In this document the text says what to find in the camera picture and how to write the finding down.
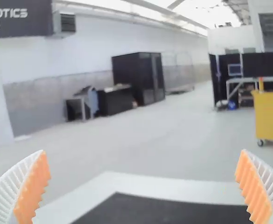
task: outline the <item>cart wheel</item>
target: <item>cart wheel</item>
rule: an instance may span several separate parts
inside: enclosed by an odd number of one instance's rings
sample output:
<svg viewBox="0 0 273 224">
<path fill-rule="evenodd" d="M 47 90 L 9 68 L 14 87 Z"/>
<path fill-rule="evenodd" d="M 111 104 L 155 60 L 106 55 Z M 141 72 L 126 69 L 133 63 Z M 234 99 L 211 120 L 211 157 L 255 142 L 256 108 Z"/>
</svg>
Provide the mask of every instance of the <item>cart wheel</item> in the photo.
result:
<svg viewBox="0 0 273 224">
<path fill-rule="evenodd" d="M 258 146 L 262 147 L 264 145 L 264 141 L 262 139 L 258 140 Z"/>
</svg>

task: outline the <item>gray floor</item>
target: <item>gray floor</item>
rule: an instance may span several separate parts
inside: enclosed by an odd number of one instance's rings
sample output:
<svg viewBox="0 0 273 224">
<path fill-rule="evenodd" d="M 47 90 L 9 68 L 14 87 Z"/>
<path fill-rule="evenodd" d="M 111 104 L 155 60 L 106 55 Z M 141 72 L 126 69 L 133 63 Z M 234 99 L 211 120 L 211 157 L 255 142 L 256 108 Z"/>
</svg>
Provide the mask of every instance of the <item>gray floor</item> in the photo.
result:
<svg viewBox="0 0 273 224">
<path fill-rule="evenodd" d="M 233 181 L 241 149 L 273 167 L 273 143 L 259 148 L 253 109 L 214 112 L 211 83 L 166 101 L 87 123 L 38 132 L 0 148 L 0 176 L 44 149 L 52 180 L 48 203 L 104 171 L 180 179 Z"/>
</svg>

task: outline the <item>sign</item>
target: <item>sign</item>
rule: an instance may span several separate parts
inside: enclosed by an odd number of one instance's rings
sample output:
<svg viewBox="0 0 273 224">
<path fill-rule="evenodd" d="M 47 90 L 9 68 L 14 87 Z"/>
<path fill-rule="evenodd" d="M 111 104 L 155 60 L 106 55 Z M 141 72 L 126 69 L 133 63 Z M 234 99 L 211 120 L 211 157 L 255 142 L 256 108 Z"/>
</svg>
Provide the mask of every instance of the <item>sign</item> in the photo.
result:
<svg viewBox="0 0 273 224">
<path fill-rule="evenodd" d="M 51 0 L 0 0 L 0 38 L 53 33 Z"/>
</svg>

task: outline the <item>computer monitor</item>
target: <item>computer monitor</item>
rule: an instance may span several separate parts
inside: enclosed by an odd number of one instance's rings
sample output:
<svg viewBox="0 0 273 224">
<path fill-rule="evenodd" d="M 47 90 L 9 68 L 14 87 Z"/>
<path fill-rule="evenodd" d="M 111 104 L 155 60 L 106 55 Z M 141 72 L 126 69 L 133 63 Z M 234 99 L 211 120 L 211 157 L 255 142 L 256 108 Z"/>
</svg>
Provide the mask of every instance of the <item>computer monitor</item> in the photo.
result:
<svg viewBox="0 0 273 224">
<path fill-rule="evenodd" d="M 242 76 L 241 64 L 228 65 L 229 76 Z"/>
</svg>

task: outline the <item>yellow bin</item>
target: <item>yellow bin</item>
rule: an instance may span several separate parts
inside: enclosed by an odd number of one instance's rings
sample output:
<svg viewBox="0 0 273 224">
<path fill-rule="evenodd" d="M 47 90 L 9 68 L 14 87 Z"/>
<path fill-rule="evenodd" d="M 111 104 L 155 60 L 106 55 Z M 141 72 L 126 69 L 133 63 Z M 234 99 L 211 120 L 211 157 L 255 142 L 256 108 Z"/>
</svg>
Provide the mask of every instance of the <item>yellow bin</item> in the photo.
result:
<svg viewBox="0 0 273 224">
<path fill-rule="evenodd" d="M 256 115 L 256 136 L 258 145 L 273 140 L 273 92 L 252 91 Z"/>
</svg>

